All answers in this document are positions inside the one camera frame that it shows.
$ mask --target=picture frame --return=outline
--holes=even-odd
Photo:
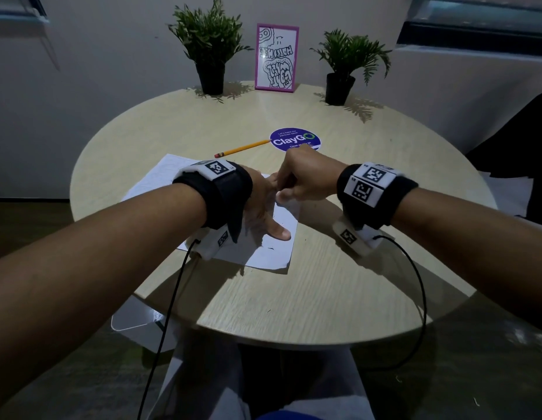
[[[294,92],[300,27],[257,24],[255,89]]]

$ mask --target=window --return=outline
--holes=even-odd
[[[0,0],[0,19],[47,21],[40,0]]]
[[[413,0],[397,43],[542,56],[542,0]]]

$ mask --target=black cable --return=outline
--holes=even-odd
[[[147,399],[148,388],[150,386],[150,382],[152,381],[152,377],[155,375],[156,364],[158,363],[158,359],[160,358],[162,345],[164,345],[164,338],[166,337],[166,331],[168,330],[169,317],[170,317],[170,314],[172,313],[173,302],[176,300],[177,288],[180,286],[181,275],[183,274],[183,268],[185,267],[185,262],[187,261],[189,254],[191,253],[191,249],[196,243],[199,243],[199,240],[195,240],[191,244],[189,249],[187,250],[187,253],[185,254],[185,258],[183,258],[183,264],[181,264],[180,274],[177,275],[176,287],[173,290],[172,299],[169,302],[168,313],[166,314],[166,322],[164,323],[164,328],[162,329],[162,338],[160,339],[160,345],[158,345],[158,350],[156,351],[155,360],[152,364],[152,368],[150,369],[150,374],[148,375],[147,386],[144,388],[143,399],[141,401],[141,406],[139,407],[139,414],[137,415],[138,420],[141,420],[141,414],[143,413],[144,402]]]
[[[401,367],[403,364],[405,364],[407,361],[409,361],[411,358],[413,358],[415,353],[419,350],[419,347],[420,347],[420,345],[422,343],[424,335],[425,335],[425,333],[427,331],[427,294],[424,291],[424,285],[422,283],[422,278],[420,277],[419,270],[416,268],[415,263],[413,262],[411,257],[407,254],[405,249],[403,249],[401,247],[401,245],[399,243],[397,243],[394,239],[392,239],[391,237],[384,236],[382,234],[380,234],[380,235],[373,238],[373,240],[376,240],[376,239],[389,240],[394,245],[396,245],[399,249],[401,249],[401,251],[405,254],[405,256],[407,257],[409,262],[411,262],[411,265],[413,266],[413,269],[415,270],[416,276],[419,279],[420,291],[422,293],[422,327],[421,327],[421,330],[420,330],[419,338],[417,339],[417,341],[415,343],[415,346],[413,347],[411,352],[409,352],[409,354],[405,358],[403,358],[400,362],[398,362],[398,363],[396,363],[396,364],[394,364],[392,366],[389,366],[389,367],[359,368],[359,370],[365,371],[365,372],[368,372],[368,371],[388,371],[388,370],[393,370],[395,368]]]

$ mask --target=round wooden table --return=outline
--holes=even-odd
[[[241,82],[226,84],[220,97],[179,90],[131,108],[104,126],[80,155],[71,179],[75,220],[119,202],[167,153],[210,159],[282,127],[315,133],[324,155],[346,163],[386,164],[424,188],[496,207],[475,168],[435,132],[353,96],[345,107],[326,105],[324,94],[309,85],[294,93],[255,91],[253,82]],[[272,173],[283,158],[283,151],[265,144],[226,159]],[[303,204],[284,270],[188,261],[174,314],[191,325],[280,347],[366,342],[420,327],[420,288],[407,259],[388,241],[367,258],[354,256],[331,231],[340,215],[334,196]],[[475,292],[404,234],[393,227],[382,230],[418,264],[429,321]],[[135,295],[165,313],[184,255],[175,250]]]

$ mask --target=wall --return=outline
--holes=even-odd
[[[252,46],[257,22],[300,26],[297,81],[323,85],[329,66],[309,48],[324,30],[369,34],[393,48],[410,1],[224,5],[242,14]],[[45,36],[0,31],[0,197],[68,197],[73,165],[101,126],[145,99],[198,84],[194,64],[164,24],[174,4],[207,8],[211,0],[42,2],[51,21]],[[226,78],[253,79],[254,56],[236,55]],[[421,121],[463,151],[542,91],[542,62],[394,51],[392,63],[387,79],[375,76],[366,88],[359,78],[353,91]]]

